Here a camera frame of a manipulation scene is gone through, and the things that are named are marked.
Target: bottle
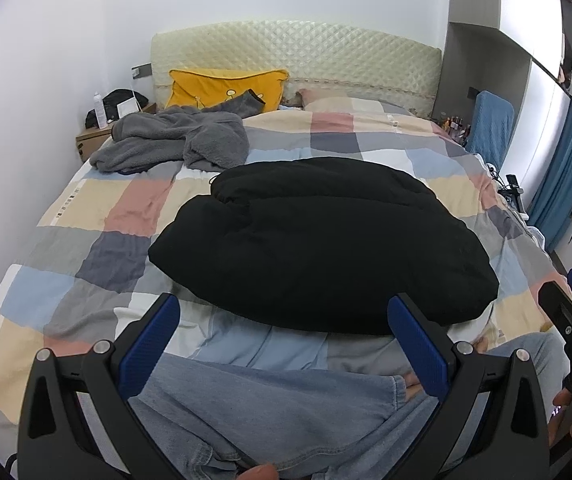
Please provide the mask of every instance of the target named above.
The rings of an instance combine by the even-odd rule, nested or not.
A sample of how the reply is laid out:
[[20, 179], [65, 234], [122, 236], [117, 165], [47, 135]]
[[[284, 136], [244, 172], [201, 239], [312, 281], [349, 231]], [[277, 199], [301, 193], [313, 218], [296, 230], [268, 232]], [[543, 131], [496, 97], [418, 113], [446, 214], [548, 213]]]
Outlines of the bottle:
[[94, 112], [97, 114], [99, 129], [102, 130], [108, 126], [108, 121], [106, 120], [106, 108], [103, 107], [103, 99], [101, 99], [99, 92], [96, 92], [94, 95]]

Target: black jacket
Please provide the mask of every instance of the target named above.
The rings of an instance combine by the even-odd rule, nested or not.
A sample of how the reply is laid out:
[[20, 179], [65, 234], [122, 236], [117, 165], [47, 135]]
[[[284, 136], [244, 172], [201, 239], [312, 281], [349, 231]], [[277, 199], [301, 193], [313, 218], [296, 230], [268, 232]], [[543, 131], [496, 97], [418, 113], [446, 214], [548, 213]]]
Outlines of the black jacket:
[[430, 189], [350, 158], [226, 170], [148, 254], [198, 297], [300, 330], [390, 334], [398, 292], [449, 325], [479, 317], [498, 289], [477, 236]]

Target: bed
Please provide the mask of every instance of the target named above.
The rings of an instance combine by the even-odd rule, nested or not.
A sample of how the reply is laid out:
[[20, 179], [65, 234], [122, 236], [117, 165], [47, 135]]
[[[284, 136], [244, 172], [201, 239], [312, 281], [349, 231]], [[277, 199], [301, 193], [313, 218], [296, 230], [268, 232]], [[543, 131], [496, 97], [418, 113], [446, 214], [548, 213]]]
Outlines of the bed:
[[[403, 170], [430, 187], [479, 237], [499, 278], [497, 300], [453, 340], [485, 337], [490, 348], [554, 330], [536, 303], [540, 286], [568, 290], [548, 255], [496, 192], [480, 160], [429, 117], [441, 52], [382, 32], [312, 22], [233, 22], [158, 34], [151, 58], [158, 104], [171, 68], [286, 68], [285, 102], [301, 88], [394, 103], [409, 112], [279, 110], [244, 120], [247, 162], [349, 156]], [[409, 365], [391, 336], [304, 333], [235, 316], [173, 283], [147, 249], [216, 173], [160, 164], [146, 173], [102, 174], [86, 162], [45, 212], [0, 284], [0, 462], [16, 450], [22, 394], [35, 353], [87, 351], [113, 340], [157, 295], [171, 292], [181, 322], [166, 352], [262, 369], [321, 368], [393, 375]]]

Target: gray fleece blanket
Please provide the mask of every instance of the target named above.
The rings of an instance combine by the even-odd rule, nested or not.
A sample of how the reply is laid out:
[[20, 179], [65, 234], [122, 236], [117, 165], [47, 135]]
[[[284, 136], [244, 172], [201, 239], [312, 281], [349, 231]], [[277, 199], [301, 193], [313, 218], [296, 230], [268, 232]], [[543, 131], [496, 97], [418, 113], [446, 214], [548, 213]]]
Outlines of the gray fleece blanket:
[[129, 114], [112, 128], [114, 143], [97, 150], [90, 163], [99, 171], [129, 174], [161, 162], [183, 160], [188, 168], [223, 171], [248, 157], [242, 118], [261, 112], [264, 102], [247, 91], [211, 108], [172, 106], [157, 115]]

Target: black bag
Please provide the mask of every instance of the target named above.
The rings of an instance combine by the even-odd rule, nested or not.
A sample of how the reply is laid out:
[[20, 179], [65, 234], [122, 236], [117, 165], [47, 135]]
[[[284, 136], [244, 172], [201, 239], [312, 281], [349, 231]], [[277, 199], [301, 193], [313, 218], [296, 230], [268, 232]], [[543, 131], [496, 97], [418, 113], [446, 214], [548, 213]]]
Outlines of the black bag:
[[[124, 88], [119, 88], [113, 90], [108, 95], [103, 98], [103, 107], [106, 108], [106, 119], [116, 121], [119, 118], [117, 113], [117, 105], [128, 101], [132, 97], [132, 90], [126, 90]], [[148, 99], [146, 96], [141, 95], [139, 92], [134, 92], [134, 97], [136, 97], [137, 102], [141, 108], [144, 108], [148, 104]], [[86, 115], [86, 128], [98, 128], [99, 123], [97, 122], [97, 114], [94, 109], [88, 112]]]

